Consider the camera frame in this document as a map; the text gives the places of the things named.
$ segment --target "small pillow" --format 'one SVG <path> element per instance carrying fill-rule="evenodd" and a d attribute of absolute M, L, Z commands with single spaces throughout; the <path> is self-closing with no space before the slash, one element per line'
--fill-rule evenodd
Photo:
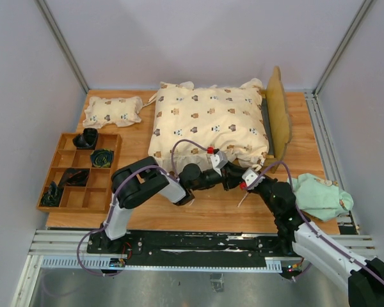
<path fill-rule="evenodd" d="M 84 128 L 101 128 L 109 123 L 117 127 L 139 123 L 138 113 L 142 109 L 142 99 L 131 98 L 100 98 L 91 97 L 90 105 L 84 110 Z"/>

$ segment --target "gray wall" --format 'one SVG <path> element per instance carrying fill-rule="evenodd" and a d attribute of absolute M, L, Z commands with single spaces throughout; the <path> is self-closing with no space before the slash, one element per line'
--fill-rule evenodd
<path fill-rule="evenodd" d="M 364 20 L 320 98 L 355 213 L 384 259 L 384 0 Z"/>
<path fill-rule="evenodd" d="M 0 1 L 0 306 L 9 306 L 60 132 L 84 93 L 32 0 Z"/>
<path fill-rule="evenodd" d="M 47 0 L 91 88 L 313 88 L 362 0 Z"/>

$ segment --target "mint green towel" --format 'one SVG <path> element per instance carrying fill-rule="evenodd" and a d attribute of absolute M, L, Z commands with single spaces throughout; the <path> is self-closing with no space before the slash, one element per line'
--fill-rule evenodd
<path fill-rule="evenodd" d="M 299 208 L 324 222 L 348 213 L 353 208 L 351 195 L 337 185 L 335 181 L 324 180 L 312 174 L 293 178 L 293 191 Z"/>

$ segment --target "bedding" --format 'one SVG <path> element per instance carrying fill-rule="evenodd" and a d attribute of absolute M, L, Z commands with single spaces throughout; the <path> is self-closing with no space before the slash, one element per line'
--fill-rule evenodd
<path fill-rule="evenodd" d="M 154 129 L 148 154 L 173 171 L 171 153 L 180 139 L 190 139 L 207 148 L 224 151 L 229 161 L 241 166 L 263 165 L 269 149 L 261 112 L 262 83 L 252 79 L 240 88 L 194 88 L 193 83 L 161 83 L 150 99 L 156 102 Z M 174 153 L 178 172 L 189 163 L 209 169 L 209 155 L 182 142 Z"/>
<path fill-rule="evenodd" d="M 91 97 L 88 107 L 84 110 L 84 128 L 99 129 L 110 123 L 117 127 L 130 126 L 141 122 L 138 113 L 142 109 L 142 99 L 131 98 L 100 98 Z"/>

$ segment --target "wooden tabletop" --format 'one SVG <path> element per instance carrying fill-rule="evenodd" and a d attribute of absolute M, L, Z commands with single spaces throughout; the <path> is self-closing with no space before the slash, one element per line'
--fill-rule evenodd
<path fill-rule="evenodd" d="M 129 98 L 139 96 L 144 103 L 154 91 L 111 91 L 91 90 L 89 98 Z M 308 115 L 305 98 L 302 93 L 288 93 L 289 113 L 292 120 L 292 141 L 288 146 L 284 161 L 290 168 L 292 176 L 311 173 L 324 178 L 314 132 Z M 155 105 L 144 107 L 140 112 L 141 123 L 118 128 L 107 125 L 99 129 L 103 133 L 117 133 L 122 137 L 122 147 L 118 168 L 134 163 L 147 156 L 150 136 L 154 124 Z M 84 111 L 77 126 L 77 132 L 83 131 Z M 283 167 L 275 174 L 269 174 L 279 180 L 286 180 Z M 136 208 L 128 224 L 128 229 L 137 230 L 184 230 L 205 232 L 246 232 L 275 233 L 273 216 L 257 195 L 250 194 L 243 204 L 237 204 L 244 196 L 240 189 L 225 192 L 221 185 L 211 190 L 195 191 L 196 199 L 192 205 L 177 207 L 161 195 L 155 195 L 143 205 Z M 50 213 L 47 227 L 98 228 L 105 219 L 105 214 L 66 214 Z M 327 223 L 317 222 L 319 227 L 329 234 L 338 234 L 336 220 Z"/>

